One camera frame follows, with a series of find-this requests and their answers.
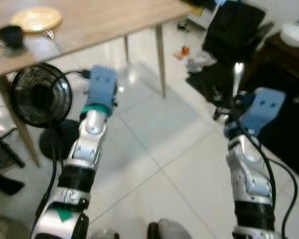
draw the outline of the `black chair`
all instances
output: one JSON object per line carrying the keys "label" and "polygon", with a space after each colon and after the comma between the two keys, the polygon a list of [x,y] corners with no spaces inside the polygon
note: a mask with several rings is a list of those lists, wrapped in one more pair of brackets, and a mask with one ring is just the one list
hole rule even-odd
{"label": "black chair", "polygon": [[228,106],[234,64],[244,62],[248,66],[258,45],[273,27],[272,22],[259,27],[265,15],[263,10],[242,2],[228,1],[218,9],[202,45],[217,63],[187,79],[215,106]]}

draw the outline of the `white tile floor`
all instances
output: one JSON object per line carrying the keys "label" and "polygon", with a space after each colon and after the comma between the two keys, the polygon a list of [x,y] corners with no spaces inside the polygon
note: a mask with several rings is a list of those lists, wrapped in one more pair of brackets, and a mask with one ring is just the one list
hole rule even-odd
{"label": "white tile floor", "polygon": [[[184,34],[175,22],[164,26],[167,98],[160,95],[154,32],[130,35],[131,63],[125,62],[123,39],[85,49],[51,61],[61,70],[114,65],[124,91],[109,120],[107,141],[87,211],[89,234],[113,228],[123,239],[144,239],[147,223],[168,217],[182,223],[195,239],[231,238],[235,224],[230,173],[225,161],[227,140],[222,126],[211,119],[214,108],[188,86],[186,70],[173,56]],[[186,42],[199,49],[202,33],[192,32]],[[74,101],[69,118],[78,119],[88,82],[73,75],[69,80]],[[12,125],[0,98],[0,133]],[[30,128],[37,147],[40,130]],[[46,190],[51,162],[42,155],[37,168],[20,142],[11,146],[26,162],[24,169],[0,170],[25,182],[14,196],[0,192],[0,213],[31,226],[36,207]],[[278,185],[276,209],[280,229],[293,188],[288,175],[274,167]],[[291,239],[299,238],[299,200],[287,226]]]}

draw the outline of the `black cup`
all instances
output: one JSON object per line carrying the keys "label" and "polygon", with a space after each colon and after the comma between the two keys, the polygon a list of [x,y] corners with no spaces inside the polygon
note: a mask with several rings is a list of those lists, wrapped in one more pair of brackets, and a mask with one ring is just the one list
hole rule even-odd
{"label": "black cup", "polygon": [[0,28],[0,47],[7,47],[12,49],[23,47],[22,28],[14,25]]}

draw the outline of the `fan grille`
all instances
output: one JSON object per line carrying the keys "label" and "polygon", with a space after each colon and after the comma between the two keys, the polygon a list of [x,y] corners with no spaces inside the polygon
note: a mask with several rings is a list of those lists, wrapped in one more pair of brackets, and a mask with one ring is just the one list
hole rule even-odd
{"label": "fan grille", "polygon": [[40,63],[24,68],[15,76],[11,86],[11,104],[26,124],[50,127],[68,115],[72,91],[59,69]]}

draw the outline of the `yellow plate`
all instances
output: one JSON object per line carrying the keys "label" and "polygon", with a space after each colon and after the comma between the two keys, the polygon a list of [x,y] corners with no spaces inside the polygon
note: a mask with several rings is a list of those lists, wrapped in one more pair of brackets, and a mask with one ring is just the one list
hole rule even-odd
{"label": "yellow plate", "polygon": [[13,16],[11,24],[19,25],[24,32],[44,32],[61,22],[61,14],[51,7],[32,7]]}

